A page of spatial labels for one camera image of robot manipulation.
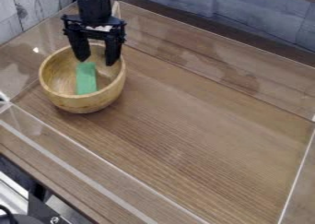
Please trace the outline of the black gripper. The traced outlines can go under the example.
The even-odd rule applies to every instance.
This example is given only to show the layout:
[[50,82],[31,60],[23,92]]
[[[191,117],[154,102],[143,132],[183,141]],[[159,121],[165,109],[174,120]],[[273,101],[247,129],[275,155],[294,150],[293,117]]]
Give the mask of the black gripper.
[[126,41],[126,21],[113,16],[111,1],[77,0],[79,13],[62,17],[65,34],[81,62],[91,56],[90,39],[102,40],[106,43],[107,66],[113,66],[121,58],[122,44]]

